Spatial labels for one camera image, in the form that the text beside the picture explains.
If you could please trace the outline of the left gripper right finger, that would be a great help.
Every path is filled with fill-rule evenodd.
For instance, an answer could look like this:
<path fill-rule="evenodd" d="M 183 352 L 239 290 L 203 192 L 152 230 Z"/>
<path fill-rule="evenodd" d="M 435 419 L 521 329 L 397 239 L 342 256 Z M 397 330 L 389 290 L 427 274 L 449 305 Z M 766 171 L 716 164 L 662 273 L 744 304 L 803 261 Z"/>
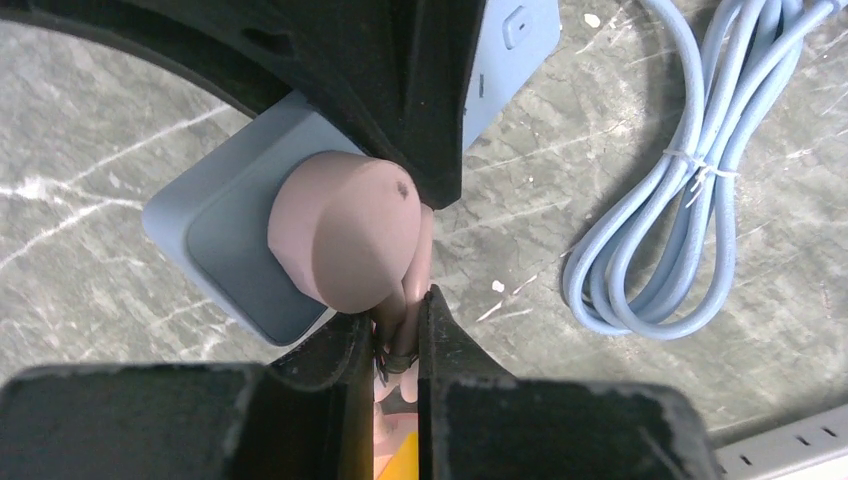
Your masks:
<path fill-rule="evenodd" d="M 519 378 L 454 320 L 437 286 L 418 316 L 424 479 L 718 479 L 701 416 L 639 382 Z"/>

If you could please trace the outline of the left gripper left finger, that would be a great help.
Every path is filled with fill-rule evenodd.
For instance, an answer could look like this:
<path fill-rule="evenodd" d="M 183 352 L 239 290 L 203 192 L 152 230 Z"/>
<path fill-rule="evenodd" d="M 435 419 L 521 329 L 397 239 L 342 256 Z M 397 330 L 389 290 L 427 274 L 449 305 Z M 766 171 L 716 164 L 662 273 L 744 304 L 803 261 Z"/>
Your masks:
<path fill-rule="evenodd" d="M 270 364 L 65 364 L 1 391 L 5 479 L 368 479 L 371 324 Z"/>

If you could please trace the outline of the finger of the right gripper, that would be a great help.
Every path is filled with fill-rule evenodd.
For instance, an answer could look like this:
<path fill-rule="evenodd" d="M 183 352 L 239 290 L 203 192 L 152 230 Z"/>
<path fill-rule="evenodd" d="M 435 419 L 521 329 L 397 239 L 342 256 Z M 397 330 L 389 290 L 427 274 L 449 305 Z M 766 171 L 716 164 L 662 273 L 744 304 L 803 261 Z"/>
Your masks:
<path fill-rule="evenodd" d="M 292 91 L 433 209 L 461 195 L 481 1 L 17 0 L 1 16 L 160 66 L 256 117 Z"/>

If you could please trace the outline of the yellow plug adapter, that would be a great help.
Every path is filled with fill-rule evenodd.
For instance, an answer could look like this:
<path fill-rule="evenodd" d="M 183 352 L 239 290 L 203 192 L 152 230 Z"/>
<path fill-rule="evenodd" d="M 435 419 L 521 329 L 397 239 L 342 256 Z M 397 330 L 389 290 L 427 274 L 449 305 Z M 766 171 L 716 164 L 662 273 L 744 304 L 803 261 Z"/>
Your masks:
<path fill-rule="evenodd" d="M 385 462 L 378 480 L 419 480 L 419 439 L 418 433 L 410 433 L 400 444 L 398 450 Z"/>

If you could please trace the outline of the pink round plug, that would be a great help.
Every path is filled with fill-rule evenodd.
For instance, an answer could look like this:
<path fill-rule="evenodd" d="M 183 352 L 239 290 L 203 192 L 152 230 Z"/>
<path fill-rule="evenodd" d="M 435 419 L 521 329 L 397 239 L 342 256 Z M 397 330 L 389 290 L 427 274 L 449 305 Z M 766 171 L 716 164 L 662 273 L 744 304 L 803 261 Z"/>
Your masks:
<path fill-rule="evenodd" d="M 421 201 L 399 165 L 340 151 L 283 182 L 267 244 L 296 288 L 336 311 L 375 307 L 400 285 L 418 243 Z"/>

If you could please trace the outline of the blue power strip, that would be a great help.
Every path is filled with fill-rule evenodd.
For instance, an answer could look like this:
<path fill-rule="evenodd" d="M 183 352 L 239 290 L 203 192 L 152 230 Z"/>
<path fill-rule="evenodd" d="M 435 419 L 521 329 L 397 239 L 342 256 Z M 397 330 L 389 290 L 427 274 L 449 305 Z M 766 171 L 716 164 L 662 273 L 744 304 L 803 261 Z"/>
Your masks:
<path fill-rule="evenodd" d="M 553 51 L 554 1 L 489 1 L 464 98 L 471 145 Z M 273 199 L 310 154 L 355 145 L 292 92 L 160 190 L 145 206 L 148 237 L 217 306 L 277 346 L 297 342 L 325 307 L 300 293 L 267 246 Z"/>

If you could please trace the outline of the white power strip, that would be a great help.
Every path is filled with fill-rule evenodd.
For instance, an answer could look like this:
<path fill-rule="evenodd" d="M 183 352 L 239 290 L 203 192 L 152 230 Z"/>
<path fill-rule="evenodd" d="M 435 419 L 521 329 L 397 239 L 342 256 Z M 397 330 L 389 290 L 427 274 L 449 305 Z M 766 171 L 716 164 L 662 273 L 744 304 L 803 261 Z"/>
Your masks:
<path fill-rule="evenodd" d="M 724 446 L 716 457 L 725 479 L 845 479 L 847 407 Z"/>

